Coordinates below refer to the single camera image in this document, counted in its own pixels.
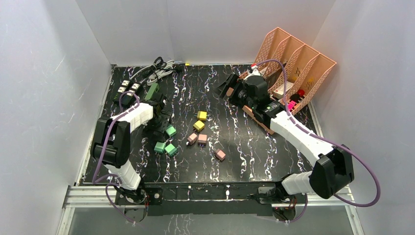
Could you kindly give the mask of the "pink plug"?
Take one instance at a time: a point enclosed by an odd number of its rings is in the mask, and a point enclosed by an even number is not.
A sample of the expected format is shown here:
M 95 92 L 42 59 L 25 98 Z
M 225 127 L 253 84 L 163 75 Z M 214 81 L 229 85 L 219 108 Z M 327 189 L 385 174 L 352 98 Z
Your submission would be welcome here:
M 225 152 L 223 150 L 221 150 L 221 149 L 216 149 L 214 151 L 214 155 L 220 161 L 223 161 L 225 159 L 225 157 L 226 157 Z
M 196 133 L 192 133 L 188 136 L 186 145 L 193 145 L 198 139 L 198 135 Z

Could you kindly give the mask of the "green plug adapter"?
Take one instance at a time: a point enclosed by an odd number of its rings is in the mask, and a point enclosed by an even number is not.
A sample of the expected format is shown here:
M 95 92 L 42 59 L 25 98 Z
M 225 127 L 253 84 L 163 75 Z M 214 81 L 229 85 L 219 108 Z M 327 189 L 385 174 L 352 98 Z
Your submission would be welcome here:
M 155 147 L 154 147 L 154 152 L 162 154 L 165 151 L 165 146 L 166 143 L 165 142 L 156 142 Z
M 174 136 L 174 135 L 177 133 L 177 130 L 176 130 L 176 128 L 175 128 L 175 127 L 173 127 L 172 125 L 169 125 L 169 126 L 166 128 L 165 132 L 166 132 L 166 134 L 167 134 L 169 137 L 172 137 L 172 136 Z

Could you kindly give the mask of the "yellow plug adapter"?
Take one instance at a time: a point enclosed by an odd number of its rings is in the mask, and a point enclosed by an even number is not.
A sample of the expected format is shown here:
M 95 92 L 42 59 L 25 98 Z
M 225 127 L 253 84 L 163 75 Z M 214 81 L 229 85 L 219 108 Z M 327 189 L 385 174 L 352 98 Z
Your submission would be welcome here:
M 204 127 L 205 127 L 205 124 L 201 120 L 198 120 L 193 124 L 193 129 L 196 132 L 201 132 L 204 129 Z

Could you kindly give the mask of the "pink plug adapter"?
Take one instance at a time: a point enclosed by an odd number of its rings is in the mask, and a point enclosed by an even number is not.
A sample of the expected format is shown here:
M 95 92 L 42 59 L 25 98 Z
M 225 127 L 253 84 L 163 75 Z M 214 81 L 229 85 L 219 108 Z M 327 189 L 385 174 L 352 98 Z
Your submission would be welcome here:
M 208 143 L 208 136 L 206 134 L 199 134 L 197 144 L 200 147 L 206 146 Z

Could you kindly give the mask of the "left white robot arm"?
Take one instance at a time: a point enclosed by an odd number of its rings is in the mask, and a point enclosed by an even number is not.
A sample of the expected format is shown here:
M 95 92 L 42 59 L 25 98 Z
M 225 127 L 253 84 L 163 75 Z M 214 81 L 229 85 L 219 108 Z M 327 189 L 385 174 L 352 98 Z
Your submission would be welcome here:
M 120 188 L 128 191 L 127 197 L 133 203 L 145 200 L 146 190 L 139 186 L 141 177 L 129 160 L 131 133 L 143 127 L 143 137 L 165 142 L 172 117 L 167 103 L 164 94 L 154 93 L 116 116 L 101 117 L 97 121 L 90 150 L 91 157 L 97 160 L 93 183 L 100 181 L 97 175 L 101 166 L 105 166 L 120 182 Z

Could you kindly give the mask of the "green power strip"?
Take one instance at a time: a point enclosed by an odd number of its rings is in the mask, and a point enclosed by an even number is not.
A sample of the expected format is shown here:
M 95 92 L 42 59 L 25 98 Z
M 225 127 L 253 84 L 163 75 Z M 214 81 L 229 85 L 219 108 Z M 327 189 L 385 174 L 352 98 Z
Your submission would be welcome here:
M 153 83 L 150 86 L 150 88 L 149 88 L 146 96 L 144 97 L 144 100 L 145 101 L 151 100 L 153 98 L 153 95 L 159 91 L 159 88 L 160 87 L 159 87 L 159 84 L 158 83 Z

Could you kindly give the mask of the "black power strip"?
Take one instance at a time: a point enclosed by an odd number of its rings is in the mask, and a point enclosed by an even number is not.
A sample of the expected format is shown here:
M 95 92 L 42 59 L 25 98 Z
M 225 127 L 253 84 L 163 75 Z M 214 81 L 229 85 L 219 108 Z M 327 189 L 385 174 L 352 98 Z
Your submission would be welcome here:
M 124 93 L 125 91 L 128 91 L 130 89 L 131 85 L 132 85 L 131 80 L 123 80 L 121 85 L 117 89 L 116 93 L 114 94 L 112 101 L 113 102 L 119 102 L 119 98 L 120 98 L 121 94 Z
M 127 107 L 135 103 L 136 98 L 134 96 L 139 94 L 140 89 L 142 88 L 141 83 L 134 83 L 130 89 L 128 90 L 128 93 L 125 94 L 121 99 L 121 106 Z

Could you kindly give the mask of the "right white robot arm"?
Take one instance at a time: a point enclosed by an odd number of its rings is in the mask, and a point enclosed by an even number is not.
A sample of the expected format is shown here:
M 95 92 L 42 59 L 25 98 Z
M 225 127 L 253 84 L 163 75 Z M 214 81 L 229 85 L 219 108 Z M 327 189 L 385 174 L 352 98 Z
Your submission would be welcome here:
M 240 80 L 232 73 L 215 92 L 234 106 L 250 108 L 255 120 L 284 137 L 312 164 L 311 171 L 288 174 L 277 181 L 270 196 L 282 203 L 299 193 L 316 193 L 328 199 L 351 183 L 354 169 L 346 146 L 335 147 L 314 137 L 314 132 L 298 123 L 267 91 L 268 84 L 262 76 L 251 75 Z

